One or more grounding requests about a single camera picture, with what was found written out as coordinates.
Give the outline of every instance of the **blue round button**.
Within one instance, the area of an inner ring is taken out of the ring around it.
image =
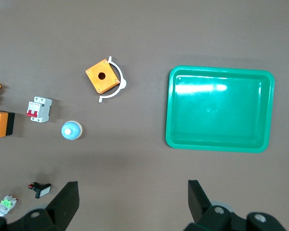
[[[67,121],[61,128],[61,133],[67,140],[76,140],[82,134],[82,126],[77,121]]]

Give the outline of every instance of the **yellow-orange square box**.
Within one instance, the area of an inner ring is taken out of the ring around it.
[[[99,94],[105,93],[120,83],[106,59],[90,67],[86,73]]]

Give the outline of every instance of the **orange and black box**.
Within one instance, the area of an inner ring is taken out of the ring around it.
[[[12,135],[15,113],[0,111],[0,137]]]

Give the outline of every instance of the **white bracket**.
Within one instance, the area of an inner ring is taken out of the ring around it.
[[[109,59],[108,59],[108,62],[113,65],[118,71],[119,71],[119,74],[120,74],[120,84],[119,84],[119,87],[118,89],[110,94],[110,95],[105,95],[105,96],[100,96],[98,102],[101,103],[103,101],[103,99],[109,99],[109,98],[112,98],[114,97],[115,95],[117,95],[119,93],[119,91],[121,91],[122,89],[124,89],[126,87],[126,80],[124,79],[123,77],[123,74],[120,70],[120,68],[118,67],[118,65],[116,65],[113,61],[112,61],[112,57],[110,56]]]

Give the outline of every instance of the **white and green connector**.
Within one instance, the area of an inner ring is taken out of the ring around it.
[[[0,203],[0,217],[4,217],[7,213],[15,207],[17,199],[12,195],[7,195]]]

